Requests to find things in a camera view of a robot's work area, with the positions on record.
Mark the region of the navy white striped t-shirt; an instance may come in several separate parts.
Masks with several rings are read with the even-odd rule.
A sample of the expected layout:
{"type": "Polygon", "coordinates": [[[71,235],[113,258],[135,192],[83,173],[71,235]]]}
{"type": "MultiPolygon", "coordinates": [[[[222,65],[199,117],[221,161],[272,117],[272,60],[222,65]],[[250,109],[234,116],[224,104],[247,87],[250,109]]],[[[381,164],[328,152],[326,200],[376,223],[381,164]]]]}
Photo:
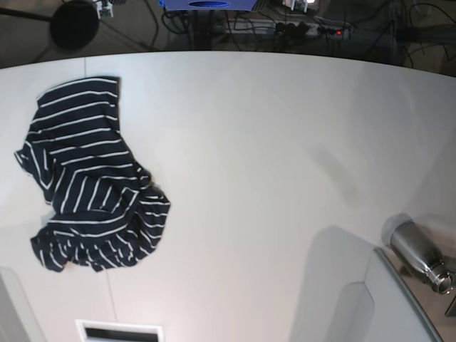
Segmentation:
{"type": "Polygon", "coordinates": [[[54,212],[31,239],[50,271],[132,267],[162,238],[171,204],[121,136],[119,100],[113,76],[48,89],[14,154],[54,212]]]}

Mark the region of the white power strip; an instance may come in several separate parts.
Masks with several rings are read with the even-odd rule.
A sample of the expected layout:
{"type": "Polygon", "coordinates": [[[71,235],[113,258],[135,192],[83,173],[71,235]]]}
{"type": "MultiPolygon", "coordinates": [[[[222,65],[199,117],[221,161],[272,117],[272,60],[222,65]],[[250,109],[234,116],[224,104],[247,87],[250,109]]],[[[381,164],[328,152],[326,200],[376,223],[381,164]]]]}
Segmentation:
{"type": "Polygon", "coordinates": [[[296,37],[322,36],[323,38],[348,39],[354,27],[347,23],[341,26],[328,25],[327,23],[305,21],[271,21],[247,18],[229,18],[217,21],[214,25],[216,32],[232,32],[254,35],[279,35],[288,34],[296,37]]]}

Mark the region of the blue box with oval hole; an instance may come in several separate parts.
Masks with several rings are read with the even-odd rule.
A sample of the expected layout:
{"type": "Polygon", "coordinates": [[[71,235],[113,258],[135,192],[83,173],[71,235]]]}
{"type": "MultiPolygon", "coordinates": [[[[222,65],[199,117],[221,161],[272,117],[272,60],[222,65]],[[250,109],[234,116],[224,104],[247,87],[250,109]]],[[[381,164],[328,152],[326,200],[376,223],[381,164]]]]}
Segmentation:
{"type": "Polygon", "coordinates": [[[234,10],[251,11],[256,0],[163,0],[159,5],[169,11],[234,10]]]}

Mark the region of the stainless steel water bottle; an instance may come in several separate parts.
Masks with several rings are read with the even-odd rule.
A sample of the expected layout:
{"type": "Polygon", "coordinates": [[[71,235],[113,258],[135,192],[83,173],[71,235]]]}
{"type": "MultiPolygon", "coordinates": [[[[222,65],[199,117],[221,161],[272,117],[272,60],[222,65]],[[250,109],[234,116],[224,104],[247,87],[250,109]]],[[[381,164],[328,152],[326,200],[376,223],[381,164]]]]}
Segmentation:
{"type": "Polygon", "coordinates": [[[413,221],[400,224],[392,233],[390,246],[404,267],[435,293],[448,294],[455,287],[455,271],[435,243],[413,221]]]}

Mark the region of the black round stand base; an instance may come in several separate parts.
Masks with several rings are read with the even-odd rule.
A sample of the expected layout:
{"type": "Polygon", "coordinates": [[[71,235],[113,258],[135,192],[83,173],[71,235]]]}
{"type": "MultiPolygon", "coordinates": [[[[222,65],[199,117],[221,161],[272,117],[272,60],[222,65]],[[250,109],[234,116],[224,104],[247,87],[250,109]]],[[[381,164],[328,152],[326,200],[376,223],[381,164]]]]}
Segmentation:
{"type": "Polygon", "coordinates": [[[85,48],[97,35],[98,12],[88,1],[67,1],[51,17],[49,34],[59,49],[77,51],[85,48]]]}

